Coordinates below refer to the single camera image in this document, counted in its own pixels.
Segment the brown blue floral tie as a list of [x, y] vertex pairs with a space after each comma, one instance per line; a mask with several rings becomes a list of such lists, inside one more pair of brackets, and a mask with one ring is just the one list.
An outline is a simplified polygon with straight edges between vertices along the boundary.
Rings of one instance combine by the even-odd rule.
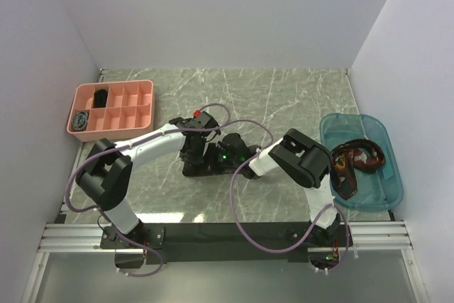
[[228, 171], [223, 169], [219, 164], [202, 163], [193, 165], [189, 162], [184, 162], [182, 174], [185, 177], [208, 177], [228, 174]]

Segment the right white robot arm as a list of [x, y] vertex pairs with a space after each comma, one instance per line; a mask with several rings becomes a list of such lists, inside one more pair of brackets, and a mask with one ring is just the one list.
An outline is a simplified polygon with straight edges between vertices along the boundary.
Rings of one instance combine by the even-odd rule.
[[280, 169], [304, 189], [310, 221], [315, 223], [309, 238], [327, 246], [337, 236], [340, 221], [331, 193], [331, 157], [328, 150], [292, 128], [266, 148], [247, 146], [238, 133], [209, 143], [204, 153], [208, 175], [238, 174], [256, 180]]

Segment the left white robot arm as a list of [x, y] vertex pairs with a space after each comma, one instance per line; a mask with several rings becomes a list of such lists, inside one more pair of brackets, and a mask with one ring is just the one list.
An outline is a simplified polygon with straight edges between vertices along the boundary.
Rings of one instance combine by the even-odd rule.
[[213, 116], [200, 111], [190, 119], [172, 119], [132, 140], [112, 143], [103, 138], [89, 154], [98, 158], [82, 168], [76, 183], [118, 229], [117, 238], [124, 246], [144, 244], [143, 223], [126, 199], [131, 173], [150, 161], [179, 152], [184, 169], [192, 174], [203, 163], [206, 138], [217, 126]]

